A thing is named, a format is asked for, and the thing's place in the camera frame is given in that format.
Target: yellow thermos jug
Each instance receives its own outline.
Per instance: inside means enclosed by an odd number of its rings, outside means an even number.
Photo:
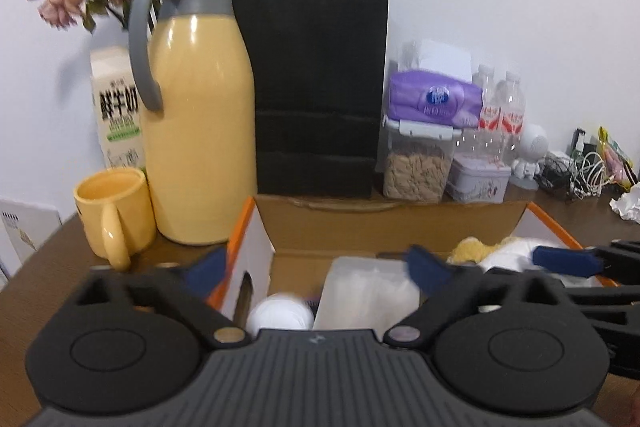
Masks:
[[[133,0],[131,68],[158,230],[186,245],[224,241],[257,191],[254,76],[231,0]]]

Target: bottle label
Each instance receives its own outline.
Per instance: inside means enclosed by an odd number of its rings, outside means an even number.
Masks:
[[[524,114],[517,111],[507,111],[502,115],[500,130],[507,134],[519,136],[522,132],[522,121]]]
[[[500,106],[484,105],[480,113],[480,123],[478,129],[487,129],[489,131],[498,130],[500,125]]]

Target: white astronaut figurine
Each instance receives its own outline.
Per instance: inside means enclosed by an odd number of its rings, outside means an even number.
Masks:
[[[540,173],[540,160],[545,157],[549,142],[546,132],[535,124],[525,124],[516,147],[518,158],[511,164],[510,182],[521,188],[537,190],[533,176]]]

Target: mug rim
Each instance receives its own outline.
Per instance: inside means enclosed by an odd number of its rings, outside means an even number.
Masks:
[[[113,196],[107,196],[106,198],[100,198],[98,200],[92,200],[92,199],[88,199],[88,198],[83,198],[83,197],[78,195],[78,190],[84,184],[87,184],[87,183],[92,182],[94,180],[98,180],[100,178],[104,178],[105,176],[110,176],[115,171],[117,171],[117,172],[123,172],[123,171],[130,172],[131,174],[135,174],[138,177],[138,180],[132,187],[128,188],[127,190],[124,190],[123,192],[119,192],[118,194],[114,194]],[[127,196],[130,196],[130,195],[134,194],[145,183],[146,183],[146,176],[145,176],[145,173],[141,169],[138,169],[138,168],[135,168],[135,167],[114,167],[114,168],[111,168],[111,169],[104,169],[102,171],[95,172],[94,174],[91,174],[91,176],[88,176],[84,180],[79,182],[79,184],[76,185],[76,187],[74,188],[74,198],[75,198],[76,201],[78,201],[79,203],[82,203],[82,204],[105,204],[105,203],[108,203],[109,201],[121,200],[122,198],[126,198]]]

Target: brown tabletop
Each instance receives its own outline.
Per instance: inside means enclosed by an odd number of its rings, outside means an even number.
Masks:
[[[535,201],[585,247],[617,238],[640,241],[640,225],[622,221],[611,212],[610,198],[605,196],[566,204],[543,192],[510,188],[508,199]],[[188,264],[208,248],[182,247],[159,236],[149,250],[134,257],[133,269],[158,263]],[[24,371],[25,350],[95,264],[102,264],[102,260],[91,252],[76,216],[0,292],[0,427],[18,427],[38,412],[38,401]],[[635,381],[609,375],[595,412],[614,427],[624,425],[629,418],[629,397],[636,386]]]

